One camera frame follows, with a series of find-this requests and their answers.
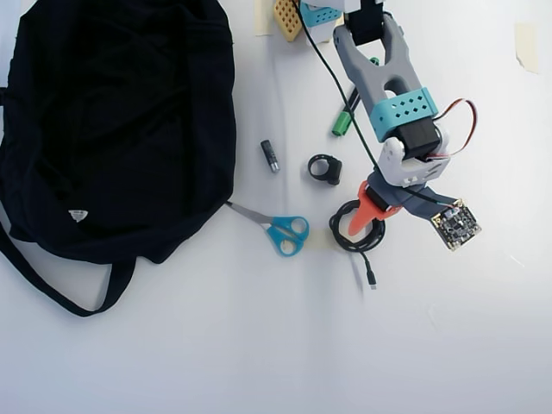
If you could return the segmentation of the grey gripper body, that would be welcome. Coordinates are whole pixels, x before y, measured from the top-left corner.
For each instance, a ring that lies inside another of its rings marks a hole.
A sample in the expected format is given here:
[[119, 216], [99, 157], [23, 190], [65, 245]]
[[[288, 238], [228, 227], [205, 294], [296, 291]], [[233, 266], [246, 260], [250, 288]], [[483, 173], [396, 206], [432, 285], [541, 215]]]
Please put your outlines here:
[[379, 172], [372, 172], [367, 177], [366, 194], [384, 212], [402, 207], [422, 219], [431, 219], [454, 205], [453, 198], [436, 194], [427, 185], [409, 188], [390, 185]]

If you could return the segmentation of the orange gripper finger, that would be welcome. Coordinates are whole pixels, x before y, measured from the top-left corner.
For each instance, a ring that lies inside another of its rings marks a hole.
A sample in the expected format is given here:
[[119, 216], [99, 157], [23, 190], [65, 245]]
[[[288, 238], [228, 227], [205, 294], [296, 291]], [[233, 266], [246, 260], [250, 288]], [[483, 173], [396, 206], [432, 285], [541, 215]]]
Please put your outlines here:
[[370, 186], [367, 181], [363, 181], [358, 191], [360, 204], [348, 226], [350, 236], [359, 234], [373, 220], [382, 221], [385, 219], [385, 212], [368, 195], [369, 190]]

